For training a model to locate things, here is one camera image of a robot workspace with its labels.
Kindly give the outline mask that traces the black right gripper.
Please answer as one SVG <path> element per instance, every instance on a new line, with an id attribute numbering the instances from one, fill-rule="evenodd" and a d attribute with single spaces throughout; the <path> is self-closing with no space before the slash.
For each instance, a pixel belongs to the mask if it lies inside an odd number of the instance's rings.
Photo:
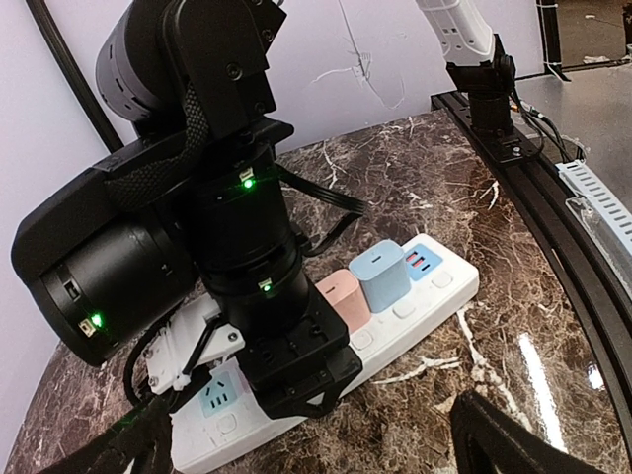
<path id="1" fill-rule="evenodd" d="M 212 258 L 198 267 L 245 340 L 238 366 L 272 420 L 326 416 L 363 369 L 348 326 L 302 268 L 306 243 L 299 237 L 249 262 Z"/>

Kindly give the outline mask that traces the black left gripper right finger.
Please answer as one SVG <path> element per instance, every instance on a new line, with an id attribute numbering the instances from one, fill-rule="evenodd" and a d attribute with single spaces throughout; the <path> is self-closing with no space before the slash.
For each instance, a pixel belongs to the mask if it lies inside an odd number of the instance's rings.
<path id="1" fill-rule="evenodd" d="M 597 473 L 545 443 L 479 393 L 459 394 L 450 410 L 459 473 Z"/>

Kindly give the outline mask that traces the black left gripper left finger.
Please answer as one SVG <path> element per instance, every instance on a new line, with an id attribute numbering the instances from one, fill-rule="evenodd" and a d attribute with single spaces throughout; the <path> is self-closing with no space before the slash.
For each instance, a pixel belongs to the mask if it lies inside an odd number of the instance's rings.
<path id="1" fill-rule="evenodd" d="M 48 467 L 49 473 L 170 473 L 169 405 L 142 402 L 102 434 Z"/>

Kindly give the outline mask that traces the pink plug adapter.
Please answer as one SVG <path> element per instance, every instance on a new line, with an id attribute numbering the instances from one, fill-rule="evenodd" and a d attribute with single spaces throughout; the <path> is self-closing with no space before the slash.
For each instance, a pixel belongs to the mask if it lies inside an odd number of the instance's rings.
<path id="1" fill-rule="evenodd" d="M 351 334 L 369 322 L 371 313 L 360 283 L 348 269 L 331 273 L 316 287 L 341 316 Z"/>

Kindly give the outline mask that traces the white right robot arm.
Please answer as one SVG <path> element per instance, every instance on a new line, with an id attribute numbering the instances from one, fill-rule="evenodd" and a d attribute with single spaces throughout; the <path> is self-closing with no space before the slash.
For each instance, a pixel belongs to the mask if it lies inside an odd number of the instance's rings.
<path id="1" fill-rule="evenodd" d="M 267 53 L 285 17 L 275 1 L 132 2 L 97 82 L 138 137 L 32 211 L 11 249 L 47 323 L 93 366 L 151 338 L 201 281 L 219 315 L 178 364 L 175 406 L 206 382 L 202 353 L 226 326 L 273 420 L 325 416 L 362 370 L 302 264 L 366 205 L 276 161 L 293 128 L 272 118 Z"/>

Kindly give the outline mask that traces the blue plug adapter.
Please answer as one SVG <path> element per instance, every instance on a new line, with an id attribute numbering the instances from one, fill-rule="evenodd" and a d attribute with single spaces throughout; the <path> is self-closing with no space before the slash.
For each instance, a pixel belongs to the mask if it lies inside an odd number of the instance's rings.
<path id="1" fill-rule="evenodd" d="M 404 256 L 398 243 L 386 239 L 351 260 L 349 270 L 359 281 L 371 313 L 385 311 L 411 290 Z"/>

